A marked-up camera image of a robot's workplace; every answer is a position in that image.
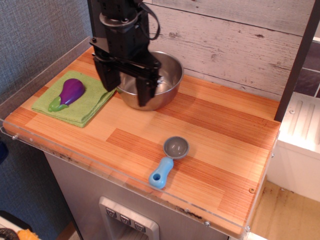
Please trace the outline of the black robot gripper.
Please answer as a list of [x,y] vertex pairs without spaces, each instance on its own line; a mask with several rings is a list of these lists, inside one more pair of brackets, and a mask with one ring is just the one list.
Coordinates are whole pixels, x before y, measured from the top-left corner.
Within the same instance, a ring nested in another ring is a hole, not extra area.
[[104,36],[93,37],[94,64],[104,88],[111,92],[121,83],[120,72],[136,78],[138,105],[145,107],[155,96],[161,62],[149,52],[149,16],[134,14],[114,19],[103,14],[99,21]]

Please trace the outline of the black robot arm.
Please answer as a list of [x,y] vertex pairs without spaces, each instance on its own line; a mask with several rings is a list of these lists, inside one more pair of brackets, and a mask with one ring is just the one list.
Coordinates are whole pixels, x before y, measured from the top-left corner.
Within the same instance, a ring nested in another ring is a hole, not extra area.
[[135,78],[137,100],[144,107],[156,93],[161,62],[148,50],[150,41],[149,16],[155,13],[141,0],[101,0],[99,20],[105,37],[93,37],[94,63],[107,91],[121,84],[120,74]]

